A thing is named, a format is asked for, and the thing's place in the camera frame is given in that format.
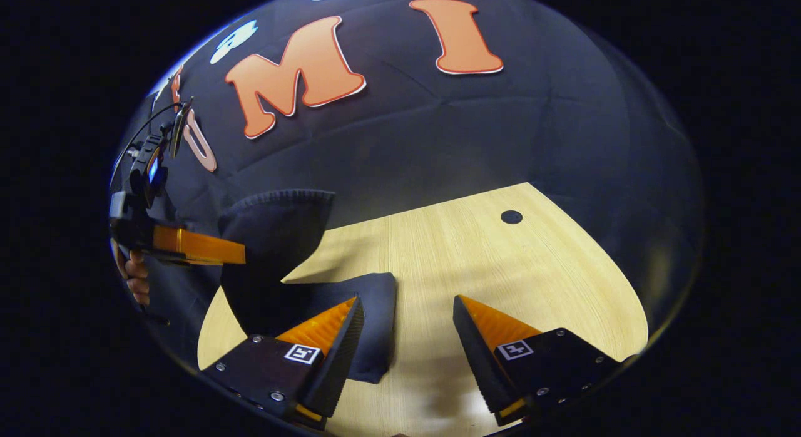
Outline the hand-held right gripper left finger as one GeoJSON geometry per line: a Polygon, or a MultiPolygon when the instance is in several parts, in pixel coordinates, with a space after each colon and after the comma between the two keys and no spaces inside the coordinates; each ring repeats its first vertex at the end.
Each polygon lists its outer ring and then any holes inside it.
{"type": "Polygon", "coordinates": [[[202,371],[271,419],[323,431],[337,409],[363,325],[363,303],[354,296],[275,337],[243,338],[202,371]]]}

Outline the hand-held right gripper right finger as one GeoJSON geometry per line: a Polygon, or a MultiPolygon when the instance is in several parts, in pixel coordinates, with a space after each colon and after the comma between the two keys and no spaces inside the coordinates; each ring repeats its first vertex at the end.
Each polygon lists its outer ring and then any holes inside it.
{"type": "Polygon", "coordinates": [[[556,414],[621,365],[567,328],[539,331],[464,295],[453,300],[452,320],[484,403],[500,426],[556,414]]]}

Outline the dark jeans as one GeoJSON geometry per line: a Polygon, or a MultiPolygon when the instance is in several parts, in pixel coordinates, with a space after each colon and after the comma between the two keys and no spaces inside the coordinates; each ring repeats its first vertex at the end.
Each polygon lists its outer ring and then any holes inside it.
{"type": "Polygon", "coordinates": [[[369,272],[342,281],[284,281],[320,246],[335,194],[290,189],[250,195],[218,218],[223,240],[244,246],[243,265],[224,265],[220,275],[232,314],[246,334],[277,337],[281,332],[360,297],[364,326],[349,378],[378,384],[391,368],[394,352],[397,278],[369,272]]]}

